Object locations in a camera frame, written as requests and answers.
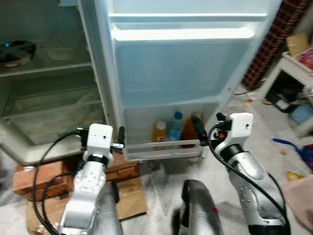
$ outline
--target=pink object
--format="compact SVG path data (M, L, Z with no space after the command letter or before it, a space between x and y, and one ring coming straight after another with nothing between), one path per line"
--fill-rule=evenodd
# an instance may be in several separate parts
M313 47L305 50L298 57L298 61L313 70Z
M297 219L313 231L313 175L286 183L283 192Z

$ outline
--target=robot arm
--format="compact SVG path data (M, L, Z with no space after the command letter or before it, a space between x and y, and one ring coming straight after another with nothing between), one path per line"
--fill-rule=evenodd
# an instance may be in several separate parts
M124 127L120 128L119 144L111 143L113 134L111 126L94 123L86 132L88 132L87 142L86 140L82 141L86 144L83 154L86 163L75 176L74 192L65 207L59 226L59 233L65 235L89 235L92 233L95 216L100 211L100 206L106 205L104 203L100 205L99 202L101 202L103 194L108 191L104 187L106 183L105 170L113 162L112 149L124 147ZM109 206L108 204L108 208L115 210L115 203L114 207ZM116 232L111 234L121 234L118 220L114 230Z
M221 125L218 125L218 131L214 134L215 140L211 141L201 121L192 116L201 145L208 146L211 142L213 151L221 162L245 175L285 210L285 201L277 183L250 152L243 150L243 145L251 133L253 115L240 113L226 118L218 114L218 119ZM262 192L239 174L232 170L228 172L229 179L238 193L249 232L252 235L290 234L286 213L282 214Z

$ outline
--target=water bottle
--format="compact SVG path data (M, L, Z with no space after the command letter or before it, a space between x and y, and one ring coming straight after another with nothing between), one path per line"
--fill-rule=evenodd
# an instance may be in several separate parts
M182 113L176 112L168 125L167 138L170 141L179 141L183 130Z

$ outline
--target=refrigerator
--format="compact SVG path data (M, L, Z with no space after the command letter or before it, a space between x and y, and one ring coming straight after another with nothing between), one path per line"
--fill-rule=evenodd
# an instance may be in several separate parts
M198 156L198 140L153 142L176 111L207 123L221 111L267 34L281 0L11 0L0 45L36 45L0 67L0 149L33 165L61 134L91 123L126 128L129 161ZM80 139L47 161L80 153Z

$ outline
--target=blue bottle cap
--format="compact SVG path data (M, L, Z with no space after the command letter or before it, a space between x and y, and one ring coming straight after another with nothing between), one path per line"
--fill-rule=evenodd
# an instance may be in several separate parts
M175 112L174 118L176 120L181 120L182 119L182 113L181 112Z

